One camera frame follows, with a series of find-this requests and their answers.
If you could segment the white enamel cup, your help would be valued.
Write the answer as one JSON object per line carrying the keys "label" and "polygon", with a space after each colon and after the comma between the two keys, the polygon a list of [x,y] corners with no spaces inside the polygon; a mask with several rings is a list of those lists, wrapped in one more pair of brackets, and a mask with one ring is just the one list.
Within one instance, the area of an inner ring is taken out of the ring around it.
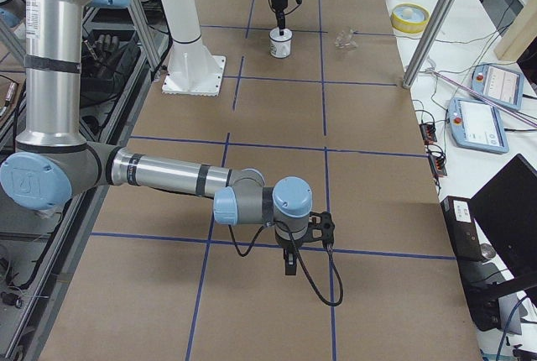
{"label": "white enamel cup", "polygon": [[269,38],[270,46],[269,46],[269,53],[277,59],[284,59],[289,57],[291,53],[291,40],[287,40],[285,42],[276,42],[272,41]]}

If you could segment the yellow tape roll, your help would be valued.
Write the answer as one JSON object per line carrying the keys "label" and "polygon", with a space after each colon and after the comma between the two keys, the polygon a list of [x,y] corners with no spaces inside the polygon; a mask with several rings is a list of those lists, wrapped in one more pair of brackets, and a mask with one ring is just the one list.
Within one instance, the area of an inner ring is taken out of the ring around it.
{"label": "yellow tape roll", "polygon": [[406,34],[422,33],[429,20],[429,11],[414,3],[398,4],[393,8],[390,15],[393,28]]}

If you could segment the black computer box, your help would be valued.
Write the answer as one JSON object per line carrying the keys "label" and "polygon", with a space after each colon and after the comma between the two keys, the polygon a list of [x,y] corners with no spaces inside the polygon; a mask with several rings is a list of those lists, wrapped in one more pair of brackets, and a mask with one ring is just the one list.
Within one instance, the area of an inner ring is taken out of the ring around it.
{"label": "black computer box", "polygon": [[491,244],[480,242],[467,198],[447,196],[441,202],[441,208],[458,262],[485,262],[497,255]]}

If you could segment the orange black connector module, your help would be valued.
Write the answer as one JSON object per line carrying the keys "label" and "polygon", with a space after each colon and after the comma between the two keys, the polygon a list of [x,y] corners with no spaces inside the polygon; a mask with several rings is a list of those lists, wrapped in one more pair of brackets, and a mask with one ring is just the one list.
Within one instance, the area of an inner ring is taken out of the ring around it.
{"label": "orange black connector module", "polygon": [[434,144],[437,142],[435,123],[421,123],[420,133],[424,145]]}

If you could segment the near blue teach pendant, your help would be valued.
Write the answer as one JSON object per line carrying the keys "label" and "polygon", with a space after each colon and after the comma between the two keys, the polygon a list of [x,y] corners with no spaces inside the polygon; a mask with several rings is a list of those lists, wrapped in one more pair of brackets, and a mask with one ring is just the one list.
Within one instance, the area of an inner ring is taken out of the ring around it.
{"label": "near blue teach pendant", "polygon": [[493,154],[508,153],[507,136],[497,108],[455,97],[448,105],[448,118],[456,146]]}

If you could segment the blue teach pendant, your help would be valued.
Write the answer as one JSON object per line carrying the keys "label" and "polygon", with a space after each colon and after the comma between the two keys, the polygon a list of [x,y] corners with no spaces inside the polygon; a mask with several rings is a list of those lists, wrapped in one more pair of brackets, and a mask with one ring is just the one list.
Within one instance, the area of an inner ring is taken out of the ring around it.
{"label": "blue teach pendant", "polygon": [[524,93],[523,75],[499,65],[478,65],[472,74],[472,90],[518,111]]}
{"label": "blue teach pendant", "polygon": [[493,154],[508,153],[507,136],[497,108],[455,97],[448,105],[448,118],[456,146]]}

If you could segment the black laptop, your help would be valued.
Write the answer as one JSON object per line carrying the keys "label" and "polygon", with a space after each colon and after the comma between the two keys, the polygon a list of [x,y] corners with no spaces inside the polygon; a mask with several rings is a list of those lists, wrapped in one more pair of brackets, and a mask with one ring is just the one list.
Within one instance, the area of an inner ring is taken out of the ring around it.
{"label": "black laptop", "polygon": [[536,271],[536,169],[523,155],[471,198],[470,209],[513,275]]}

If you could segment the far blue teach pendant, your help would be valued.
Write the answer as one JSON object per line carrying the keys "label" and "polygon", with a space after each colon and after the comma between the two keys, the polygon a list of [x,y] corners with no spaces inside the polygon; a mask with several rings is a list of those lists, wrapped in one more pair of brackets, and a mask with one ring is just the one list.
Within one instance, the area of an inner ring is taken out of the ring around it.
{"label": "far blue teach pendant", "polygon": [[478,65],[472,74],[472,90],[518,111],[524,93],[523,75],[499,65]]}

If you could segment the wooden board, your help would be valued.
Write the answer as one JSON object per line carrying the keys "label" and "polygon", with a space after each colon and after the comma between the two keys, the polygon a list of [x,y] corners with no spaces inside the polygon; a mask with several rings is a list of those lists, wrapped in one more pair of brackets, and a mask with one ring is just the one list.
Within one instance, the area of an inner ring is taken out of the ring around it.
{"label": "wooden board", "polygon": [[516,61],[536,38],[537,0],[529,0],[494,48],[499,60]]}

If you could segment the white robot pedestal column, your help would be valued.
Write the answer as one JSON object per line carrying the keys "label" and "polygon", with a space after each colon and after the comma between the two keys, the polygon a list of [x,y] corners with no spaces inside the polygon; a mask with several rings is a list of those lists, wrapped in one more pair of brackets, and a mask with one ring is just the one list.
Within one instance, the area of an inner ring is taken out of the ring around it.
{"label": "white robot pedestal column", "polygon": [[172,39],[163,92],[217,96],[226,58],[212,55],[205,46],[195,0],[161,2]]}

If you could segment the aluminium frame post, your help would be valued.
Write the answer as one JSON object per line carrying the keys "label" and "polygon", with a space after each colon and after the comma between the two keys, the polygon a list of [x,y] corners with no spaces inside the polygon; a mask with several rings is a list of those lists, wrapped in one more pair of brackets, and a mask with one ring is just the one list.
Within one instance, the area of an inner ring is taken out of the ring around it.
{"label": "aluminium frame post", "polygon": [[430,16],[430,21],[426,25],[422,37],[414,51],[406,72],[402,80],[402,87],[410,89],[420,72],[421,66],[425,63],[435,39],[440,32],[441,26],[444,23],[448,13],[451,10],[455,0],[438,0],[433,12]]}

